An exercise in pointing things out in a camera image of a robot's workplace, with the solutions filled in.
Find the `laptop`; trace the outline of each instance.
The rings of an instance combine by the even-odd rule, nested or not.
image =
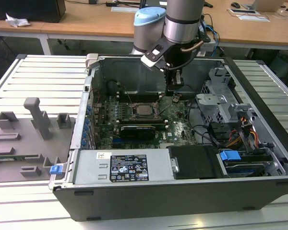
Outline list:
[[[259,12],[276,12],[285,0],[255,0],[253,4],[242,4],[248,10]]]
[[[167,7],[167,0],[146,0],[146,7],[150,7],[150,6],[158,6],[158,7],[162,7],[162,8],[166,8]]]

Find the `aluminum extrusion table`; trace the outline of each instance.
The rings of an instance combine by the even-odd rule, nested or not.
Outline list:
[[[85,57],[35,56],[16,59],[0,80],[0,112],[31,117],[26,97],[39,97],[49,117],[76,117],[85,79]],[[288,89],[265,65],[236,61],[259,95],[288,132]],[[239,88],[236,88],[246,100]],[[0,229],[68,228],[124,230],[253,229],[288,230],[288,195],[261,210],[174,217],[75,222],[48,189],[48,181],[0,184]]]

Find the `warning label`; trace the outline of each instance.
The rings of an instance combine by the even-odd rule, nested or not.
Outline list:
[[[110,180],[149,181],[146,155],[111,156]]]

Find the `computer mouse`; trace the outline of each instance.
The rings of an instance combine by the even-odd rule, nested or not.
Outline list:
[[[231,6],[237,8],[237,9],[240,8],[240,4],[237,3],[237,2],[233,2],[233,3],[231,4]]]

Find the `green circuit board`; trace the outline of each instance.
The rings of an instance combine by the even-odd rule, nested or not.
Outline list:
[[[195,137],[191,134],[191,128],[186,119],[188,108],[185,100],[174,103],[173,97],[165,96],[157,103],[158,112],[164,110],[160,114],[160,119],[168,121],[167,127],[157,129],[155,138],[149,141],[117,141],[120,125],[116,121],[124,117],[129,118],[133,109],[130,103],[120,103],[109,97],[101,102],[98,107],[99,109],[95,109],[94,113],[95,123],[99,130],[97,149],[164,149],[170,145],[196,144]],[[149,126],[152,124],[147,122],[147,124],[141,125]]]

